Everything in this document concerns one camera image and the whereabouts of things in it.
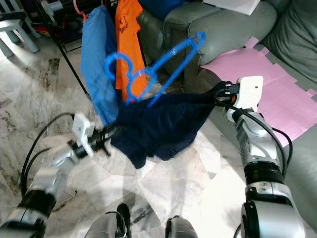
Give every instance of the orange shirt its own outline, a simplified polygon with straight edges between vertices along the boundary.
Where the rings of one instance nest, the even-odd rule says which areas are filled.
[[[142,7],[137,0],[119,0],[115,14],[115,28],[117,37],[117,50],[128,56],[133,64],[133,73],[144,68],[137,32],[140,26],[137,16],[142,12]],[[123,60],[117,61],[115,88],[122,91],[122,99],[128,98],[126,77],[128,65]],[[139,97],[147,86],[145,75],[137,78],[131,86],[132,95]]]

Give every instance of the navy cloth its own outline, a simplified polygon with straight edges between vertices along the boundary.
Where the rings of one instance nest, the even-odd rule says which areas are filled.
[[[144,166],[147,156],[173,158],[194,141],[211,113],[213,91],[165,94],[151,108],[147,108],[151,99],[121,107],[115,124],[127,130],[112,138],[111,144],[127,155],[137,169]]]
[[[115,82],[111,82],[104,71],[106,57],[116,51],[114,24],[106,7],[101,5],[84,23],[80,69],[104,126],[115,122],[119,110]],[[115,62],[110,70],[115,74]]]

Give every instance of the marble floor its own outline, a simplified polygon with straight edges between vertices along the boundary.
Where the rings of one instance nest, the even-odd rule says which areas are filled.
[[[50,38],[35,39],[40,51],[32,54],[23,44],[1,38],[15,56],[0,54],[0,223],[19,203],[19,176],[23,161],[41,128],[62,112],[83,112],[94,119],[87,100],[58,48]],[[68,53],[80,75],[80,49]],[[70,138],[71,119],[48,129],[35,152],[59,146]],[[131,210],[133,238],[162,238],[166,220],[188,219],[200,238],[233,237],[244,202],[244,175],[239,152],[207,120],[195,142],[176,158],[147,159],[136,170],[120,151],[108,145],[83,160],[69,175],[66,189],[52,212],[46,237],[81,238],[90,225],[121,202]],[[30,171],[30,180],[43,154]],[[316,233],[307,227],[307,237]]]

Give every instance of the hanging clothes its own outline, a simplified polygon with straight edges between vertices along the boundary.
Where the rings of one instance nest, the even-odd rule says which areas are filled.
[[[148,108],[152,98],[123,106],[115,124],[127,130],[112,138],[111,144],[123,152],[135,168],[144,166],[153,155],[169,160],[193,143],[214,105],[213,92],[206,94],[164,94]]]
[[[119,103],[114,82],[104,72],[106,57],[117,50],[113,21],[104,5],[95,8],[83,28],[80,70],[103,125],[116,120]],[[115,74],[115,63],[110,67]]]
[[[142,7],[137,0],[119,0],[115,16],[117,37],[117,51],[128,56],[133,64],[133,73],[144,68],[144,62],[138,41],[137,32],[140,26],[137,16],[142,12]],[[122,60],[117,61],[115,88],[121,90],[122,99],[128,98],[126,88],[129,79],[126,77],[128,65]],[[139,77],[131,86],[131,92],[139,97],[147,86],[145,75]]]

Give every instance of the pink paper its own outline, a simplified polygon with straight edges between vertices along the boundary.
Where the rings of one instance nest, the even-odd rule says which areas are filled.
[[[317,123],[317,103],[311,98],[316,92],[305,92],[295,83],[280,65],[272,64],[261,52],[252,49],[254,39],[250,39],[246,48],[226,52],[209,64],[202,66],[213,71],[221,80],[236,82],[241,77],[258,76],[264,78],[259,113],[272,126],[286,132],[295,140]],[[276,133],[283,146],[287,140]]]

